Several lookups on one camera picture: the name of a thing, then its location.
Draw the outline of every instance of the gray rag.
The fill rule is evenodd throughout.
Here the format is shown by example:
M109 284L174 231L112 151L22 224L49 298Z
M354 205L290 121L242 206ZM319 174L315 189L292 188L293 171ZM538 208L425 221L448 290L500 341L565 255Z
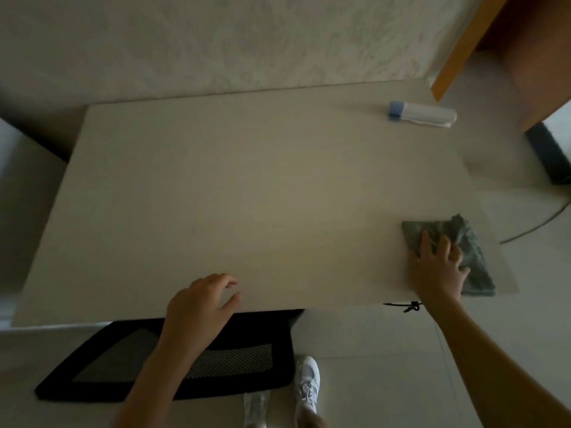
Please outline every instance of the gray rag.
M464 257L460 266L470 267L470 274L464 281L462 294L496 294L496 286L488 273L478 238L470 228L468 221L460 216L460 214L453 216L449 221L404 221L402 228L408 248L417 254L420 254L420 242L423 230L428 231L433 246L436 246L434 241L439 239L440 233L444 233L453 244L458 245L462 250Z

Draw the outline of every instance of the white table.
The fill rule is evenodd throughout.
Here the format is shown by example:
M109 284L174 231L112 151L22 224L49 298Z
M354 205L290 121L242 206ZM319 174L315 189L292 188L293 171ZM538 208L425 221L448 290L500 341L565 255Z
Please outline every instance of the white table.
M214 272L245 311L414 300L400 223L458 212L516 292L454 127L390 100L433 104L410 80L90 107L13 324L162 317Z

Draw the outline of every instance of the foot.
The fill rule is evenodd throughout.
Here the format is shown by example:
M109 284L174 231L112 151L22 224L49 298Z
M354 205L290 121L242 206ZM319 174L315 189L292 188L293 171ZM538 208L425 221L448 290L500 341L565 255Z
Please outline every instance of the foot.
M244 428L266 428L269 390L244 394Z
M319 394L319 368L318 364L310 356L302 356L297 359L294 379L295 388L295 425L303 409L317 413Z

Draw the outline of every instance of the wooden door frame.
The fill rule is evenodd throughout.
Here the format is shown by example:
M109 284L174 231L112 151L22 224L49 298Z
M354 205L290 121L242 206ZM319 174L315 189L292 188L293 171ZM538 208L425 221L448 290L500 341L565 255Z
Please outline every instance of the wooden door frame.
M456 75L460 73L468 57L474 52L476 45L486 34L506 1L508 0L482 0L480 2L478 10L432 84L432 95L437 102L442 99Z

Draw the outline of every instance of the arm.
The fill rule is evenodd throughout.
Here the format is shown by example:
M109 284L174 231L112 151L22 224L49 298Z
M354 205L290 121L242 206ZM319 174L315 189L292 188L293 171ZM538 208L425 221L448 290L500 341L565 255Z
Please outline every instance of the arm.
M218 308L224 288L237 284L228 274L194 281L168 304L161 338L125 399L113 428L161 427L192 363L216 338L240 302L236 293Z
M571 426L571 411L518 366L460 305L469 269L460 248L441 235L436 254L423 232L420 258L410 253L410 281L440 326L474 407L489 426Z

